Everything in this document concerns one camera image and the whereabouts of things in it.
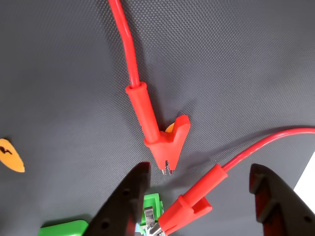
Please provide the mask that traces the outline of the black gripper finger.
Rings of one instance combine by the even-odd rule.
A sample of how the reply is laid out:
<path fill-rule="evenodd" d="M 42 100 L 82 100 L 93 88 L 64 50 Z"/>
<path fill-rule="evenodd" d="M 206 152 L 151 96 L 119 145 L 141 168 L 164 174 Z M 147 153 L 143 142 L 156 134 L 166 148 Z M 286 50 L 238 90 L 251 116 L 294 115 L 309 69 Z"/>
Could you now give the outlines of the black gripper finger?
<path fill-rule="evenodd" d="M 144 195 L 150 186 L 151 165 L 138 163 L 125 176 L 96 216 L 85 236 L 133 236 L 141 221 Z"/>
<path fill-rule="evenodd" d="M 255 195 L 257 222 L 265 236 L 313 236 L 315 214 L 274 171 L 252 164 L 249 192 Z"/>

